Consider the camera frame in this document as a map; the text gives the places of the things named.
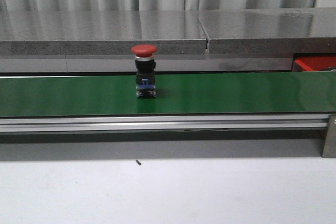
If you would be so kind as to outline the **red plastic bin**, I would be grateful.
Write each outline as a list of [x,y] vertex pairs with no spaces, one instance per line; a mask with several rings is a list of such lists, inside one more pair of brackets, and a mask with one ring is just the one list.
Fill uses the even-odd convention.
[[335,71],[335,56],[299,57],[293,62],[294,72]]

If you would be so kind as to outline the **grey stone counter slab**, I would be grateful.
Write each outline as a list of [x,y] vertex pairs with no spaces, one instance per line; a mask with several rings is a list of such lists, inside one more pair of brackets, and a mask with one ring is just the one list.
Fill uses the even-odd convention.
[[2,55],[128,55],[139,44],[160,54],[203,54],[196,11],[1,12]]

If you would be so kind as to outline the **red mushroom push button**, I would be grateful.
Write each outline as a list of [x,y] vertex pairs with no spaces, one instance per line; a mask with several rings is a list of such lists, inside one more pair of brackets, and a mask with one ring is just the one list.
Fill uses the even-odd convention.
[[155,67],[154,53],[157,47],[154,45],[137,45],[131,51],[135,54],[136,66],[136,96],[137,98],[155,98]]

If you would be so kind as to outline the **steel conveyor support bracket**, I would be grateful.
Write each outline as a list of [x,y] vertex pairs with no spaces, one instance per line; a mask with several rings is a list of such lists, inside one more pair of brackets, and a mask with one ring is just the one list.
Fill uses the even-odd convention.
[[328,121],[322,158],[335,158],[336,156],[336,126],[335,115],[331,115]]

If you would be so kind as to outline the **aluminium conveyor frame rail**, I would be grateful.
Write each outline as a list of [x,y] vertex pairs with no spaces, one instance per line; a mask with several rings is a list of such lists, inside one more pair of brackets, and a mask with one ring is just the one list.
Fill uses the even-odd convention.
[[312,129],[328,126],[330,114],[227,114],[2,119],[2,133]]

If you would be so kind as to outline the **green conveyor belt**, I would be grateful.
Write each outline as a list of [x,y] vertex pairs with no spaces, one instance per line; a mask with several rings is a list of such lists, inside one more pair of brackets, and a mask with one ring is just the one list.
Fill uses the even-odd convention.
[[139,99],[135,76],[3,78],[1,117],[335,111],[334,72],[159,74]]

